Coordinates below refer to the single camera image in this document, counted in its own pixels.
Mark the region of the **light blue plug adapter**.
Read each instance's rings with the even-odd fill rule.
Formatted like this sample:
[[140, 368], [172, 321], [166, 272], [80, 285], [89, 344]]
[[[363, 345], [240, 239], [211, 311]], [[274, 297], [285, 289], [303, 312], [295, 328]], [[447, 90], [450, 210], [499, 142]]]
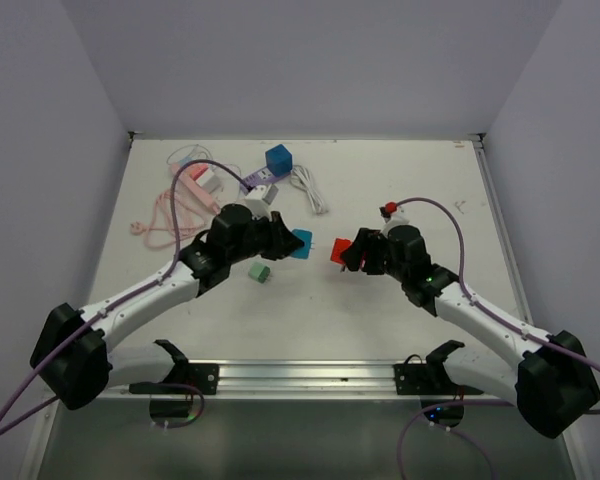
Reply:
[[313, 232], [305, 229], [293, 229], [292, 234], [301, 242], [301, 246], [291, 253], [291, 257], [307, 260], [313, 245]]

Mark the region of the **red cube socket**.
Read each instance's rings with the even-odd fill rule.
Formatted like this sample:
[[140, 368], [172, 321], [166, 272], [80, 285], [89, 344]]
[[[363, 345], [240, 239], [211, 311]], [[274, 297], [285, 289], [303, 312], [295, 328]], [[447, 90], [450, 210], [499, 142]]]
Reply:
[[336, 238], [334, 240], [330, 261], [340, 266], [345, 265], [345, 261], [342, 259], [342, 254], [352, 245], [352, 241], [346, 238]]

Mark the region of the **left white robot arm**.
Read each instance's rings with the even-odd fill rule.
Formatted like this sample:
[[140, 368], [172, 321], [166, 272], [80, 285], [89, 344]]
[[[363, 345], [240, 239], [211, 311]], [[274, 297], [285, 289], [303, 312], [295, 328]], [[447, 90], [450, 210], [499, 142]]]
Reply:
[[96, 399], [105, 389], [154, 383], [173, 393], [191, 383], [189, 361], [173, 343], [157, 340], [138, 364], [113, 353], [124, 339], [168, 310], [194, 300], [225, 281], [231, 267], [259, 256], [282, 260], [303, 241], [277, 211], [255, 216], [230, 204], [156, 274], [125, 292], [75, 309], [67, 303], [48, 315], [30, 359], [34, 372], [69, 410]]

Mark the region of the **green plug adapter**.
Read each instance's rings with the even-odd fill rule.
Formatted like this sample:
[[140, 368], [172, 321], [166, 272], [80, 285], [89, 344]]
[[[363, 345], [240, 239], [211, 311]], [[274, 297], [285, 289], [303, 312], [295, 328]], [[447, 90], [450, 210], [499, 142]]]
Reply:
[[258, 282], [259, 284], [264, 284], [269, 281], [271, 275], [271, 268], [260, 262], [254, 262], [248, 270], [249, 278]]

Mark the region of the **blue cube plug adapter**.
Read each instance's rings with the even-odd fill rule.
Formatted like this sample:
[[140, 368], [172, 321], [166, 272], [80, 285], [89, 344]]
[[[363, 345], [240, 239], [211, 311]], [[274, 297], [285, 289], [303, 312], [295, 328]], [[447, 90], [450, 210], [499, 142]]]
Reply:
[[266, 167], [275, 177], [283, 177], [293, 169], [293, 156], [282, 144], [276, 145], [265, 152]]

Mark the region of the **purple power strip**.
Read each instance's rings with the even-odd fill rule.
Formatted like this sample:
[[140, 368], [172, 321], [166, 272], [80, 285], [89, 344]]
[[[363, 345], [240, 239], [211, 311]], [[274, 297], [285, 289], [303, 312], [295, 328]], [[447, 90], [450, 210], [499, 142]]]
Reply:
[[244, 182], [251, 188], [260, 185], [276, 183], [278, 178], [267, 168], [263, 167], [243, 178]]

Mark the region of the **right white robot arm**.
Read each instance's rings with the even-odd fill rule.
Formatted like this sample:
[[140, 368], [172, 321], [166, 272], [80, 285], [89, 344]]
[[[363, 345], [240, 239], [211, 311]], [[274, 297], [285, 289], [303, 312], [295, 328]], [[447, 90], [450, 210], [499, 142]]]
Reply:
[[362, 228], [339, 261], [349, 271], [394, 278], [413, 305], [481, 343], [473, 350], [448, 341], [427, 356], [425, 379], [434, 391], [458, 385], [497, 397], [547, 438], [559, 436], [600, 401], [600, 388], [581, 360], [585, 352], [574, 335], [551, 335], [513, 317], [498, 323], [464, 293], [457, 274], [431, 260], [417, 228]]

